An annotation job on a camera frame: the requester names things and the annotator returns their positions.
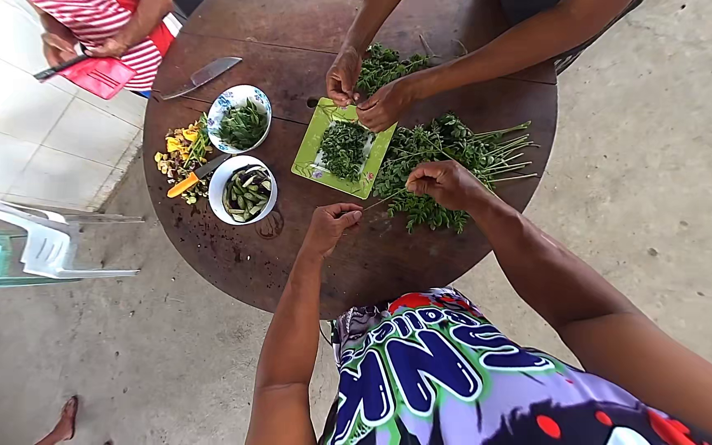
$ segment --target orange handled knife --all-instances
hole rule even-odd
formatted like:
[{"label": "orange handled knife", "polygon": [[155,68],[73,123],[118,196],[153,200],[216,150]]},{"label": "orange handled knife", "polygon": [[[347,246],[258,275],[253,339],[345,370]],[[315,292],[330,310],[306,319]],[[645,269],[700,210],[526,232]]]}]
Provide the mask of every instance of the orange handled knife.
[{"label": "orange handled knife", "polygon": [[222,162],[226,161],[231,156],[232,155],[219,155],[212,161],[209,161],[204,166],[201,166],[198,169],[194,170],[192,174],[188,175],[186,179],[182,180],[181,182],[178,182],[177,184],[175,184],[174,187],[170,188],[169,191],[166,192],[166,196],[169,198],[178,197],[181,193],[185,192],[191,187],[194,187],[194,185],[198,183],[200,179],[211,174],[211,172],[214,171],[216,167],[221,166]]}]

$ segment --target yellow flower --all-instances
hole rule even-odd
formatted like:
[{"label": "yellow flower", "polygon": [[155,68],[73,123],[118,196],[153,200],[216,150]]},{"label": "yellow flower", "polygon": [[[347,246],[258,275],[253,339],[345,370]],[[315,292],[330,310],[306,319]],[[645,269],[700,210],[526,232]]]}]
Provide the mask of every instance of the yellow flower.
[{"label": "yellow flower", "polygon": [[166,138],[166,150],[172,153],[175,150],[180,150],[183,148],[183,144],[178,140],[178,138],[168,137]]},{"label": "yellow flower", "polygon": [[188,130],[183,130],[183,137],[188,139],[188,142],[197,140],[197,136],[199,136],[199,131],[193,130],[192,126],[189,126]]}]

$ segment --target concrete floor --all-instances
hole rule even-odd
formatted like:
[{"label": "concrete floor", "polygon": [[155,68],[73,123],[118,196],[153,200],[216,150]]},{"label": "concrete floor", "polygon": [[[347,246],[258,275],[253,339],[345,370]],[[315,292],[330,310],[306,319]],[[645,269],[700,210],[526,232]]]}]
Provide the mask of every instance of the concrete floor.
[{"label": "concrete floor", "polygon": [[[712,2],[685,1],[648,0],[560,77],[555,150],[526,214],[712,361]],[[72,443],[243,442],[271,315],[186,265],[143,182],[138,162],[107,211],[148,222],[90,230],[84,253],[138,276],[0,290],[0,444],[39,439],[74,393]],[[572,359],[492,256],[455,285],[516,341]],[[335,380],[321,347],[318,431]]]}]

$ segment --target wooden table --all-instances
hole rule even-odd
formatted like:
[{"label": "wooden table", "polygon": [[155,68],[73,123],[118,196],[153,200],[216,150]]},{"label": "wooden table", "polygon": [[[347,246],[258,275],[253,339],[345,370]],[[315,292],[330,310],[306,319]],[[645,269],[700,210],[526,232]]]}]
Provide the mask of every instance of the wooden table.
[{"label": "wooden table", "polygon": [[[147,187],[164,231],[183,258],[205,279],[232,297],[273,311],[316,206],[340,201],[369,205],[290,172],[307,123],[309,103],[326,94],[324,75],[334,61],[360,0],[206,0],[169,49],[153,85],[157,92],[183,84],[191,73],[222,56],[244,60],[188,97],[163,101],[154,94],[145,118]],[[376,41],[401,51],[423,52],[423,33],[445,60],[460,53],[460,40],[476,49],[507,29],[498,0],[404,0]],[[169,128],[187,126],[206,112],[223,90],[242,83],[260,87],[273,107],[271,132],[249,152],[263,160],[279,184],[274,212],[256,224],[233,227],[213,215],[202,199],[195,206],[168,199],[166,177],[153,155],[164,150]],[[528,171],[542,175],[554,139],[556,76],[552,63],[453,90],[415,105],[402,126],[426,123],[455,112],[474,131],[514,126],[531,119]],[[505,183],[499,195],[523,210],[539,179]],[[388,218],[385,204],[365,213],[361,230],[344,236],[326,261],[321,317],[331,319],[353,305],[396,298],[404,292],[444,286],[490,252],[473,222],[453,230],[405,229],[405,217]]]}]

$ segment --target green plate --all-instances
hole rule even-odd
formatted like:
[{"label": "green plate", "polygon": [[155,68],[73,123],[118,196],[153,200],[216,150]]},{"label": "green plate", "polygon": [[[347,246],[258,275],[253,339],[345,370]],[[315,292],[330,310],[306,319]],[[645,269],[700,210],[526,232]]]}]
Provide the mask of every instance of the green plate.
[{"label": "green plate", "polygon": [[372,141],[365,146],[365,163],[361,169],[361,180],[353,182],[347,179],[340,179],[326,169],[322,163],[321,140],[323,132],[326,131],[333,120],[356,120],[356,107],[349,105],[347,108],[334,106],[334,102],[327,97],[322,97],[312,115],[307,132],[304,135],[302,146],[298,149],[298,155],[290,170],[296,175],[320,182],[332,188],[336,188],[345,193],[350,193],[354,197],[367,199],[370,196],[372,183],[381,168],[386,150],[389,148],[391,135],[395,132],[397,124],[392,125],[388,130],[371,136]]}]

